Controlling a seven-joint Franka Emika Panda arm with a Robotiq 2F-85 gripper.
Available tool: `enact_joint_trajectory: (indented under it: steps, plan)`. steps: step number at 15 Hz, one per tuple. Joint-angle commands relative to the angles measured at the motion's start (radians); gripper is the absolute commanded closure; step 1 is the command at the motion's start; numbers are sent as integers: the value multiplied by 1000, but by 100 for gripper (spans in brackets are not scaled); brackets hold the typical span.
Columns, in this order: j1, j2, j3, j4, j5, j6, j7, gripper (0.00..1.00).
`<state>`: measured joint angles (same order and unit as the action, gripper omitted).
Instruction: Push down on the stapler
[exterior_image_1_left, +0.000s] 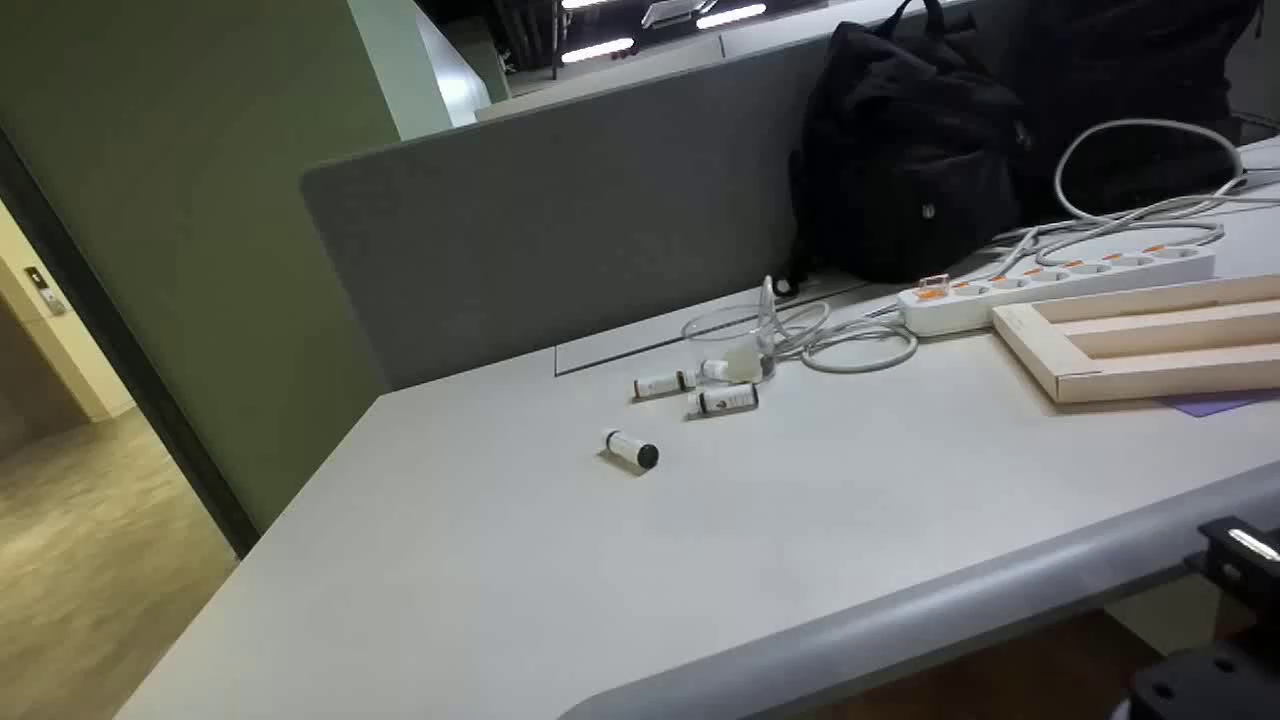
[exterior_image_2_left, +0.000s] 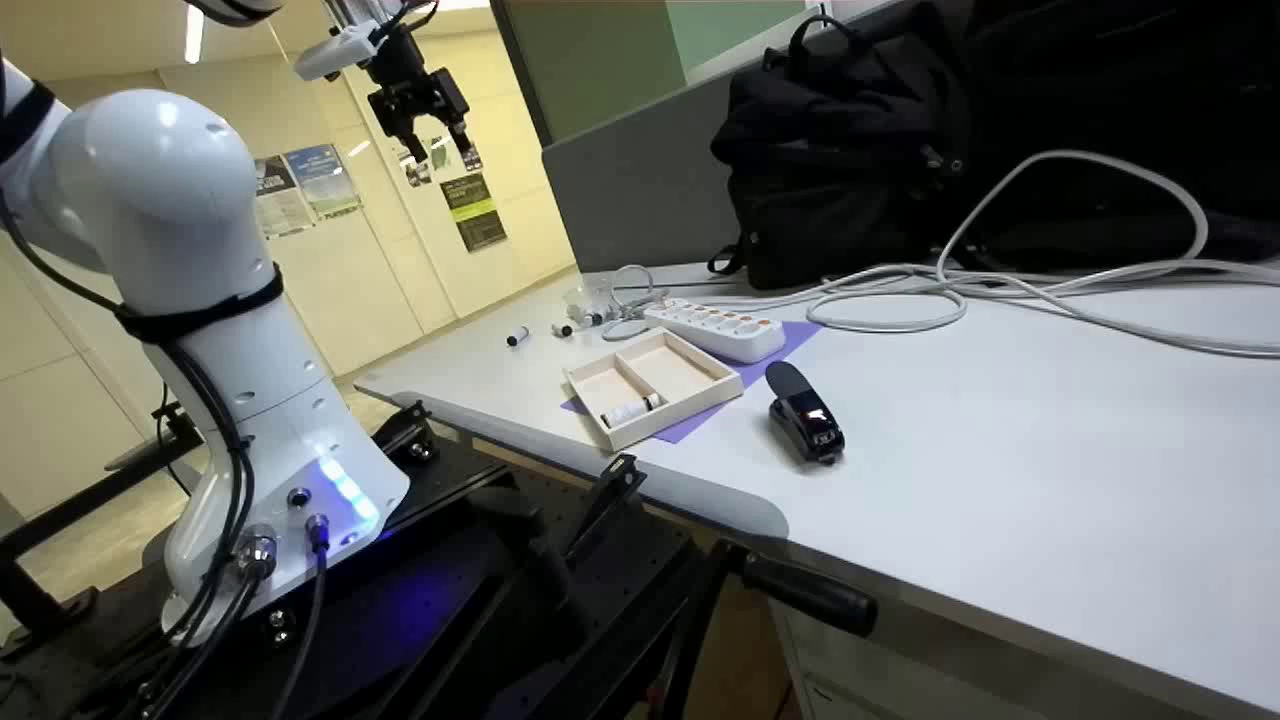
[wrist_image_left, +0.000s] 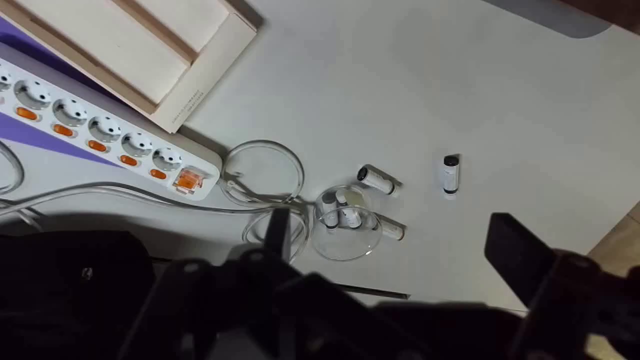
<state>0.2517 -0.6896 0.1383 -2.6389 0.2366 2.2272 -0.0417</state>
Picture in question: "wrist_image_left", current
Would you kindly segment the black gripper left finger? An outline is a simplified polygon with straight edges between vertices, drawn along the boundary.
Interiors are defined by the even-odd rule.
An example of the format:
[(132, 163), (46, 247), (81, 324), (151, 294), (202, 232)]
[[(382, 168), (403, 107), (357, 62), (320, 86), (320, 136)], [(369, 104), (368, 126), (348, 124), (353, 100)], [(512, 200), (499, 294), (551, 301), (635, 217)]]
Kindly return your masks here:
[(264, 247), (279, 260), (289, 260), (289, 210), (275, 208), (264, 235)]

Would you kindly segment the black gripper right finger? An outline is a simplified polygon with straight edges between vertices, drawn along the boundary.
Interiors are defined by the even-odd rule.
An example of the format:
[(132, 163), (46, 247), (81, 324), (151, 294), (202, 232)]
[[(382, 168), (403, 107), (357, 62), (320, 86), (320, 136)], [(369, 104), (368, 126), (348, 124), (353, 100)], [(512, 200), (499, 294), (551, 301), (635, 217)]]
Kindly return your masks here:
[(551, 267), (556, 254), (508, 212), (493, 212), (487, 222), (483, 258), (527, 305)]

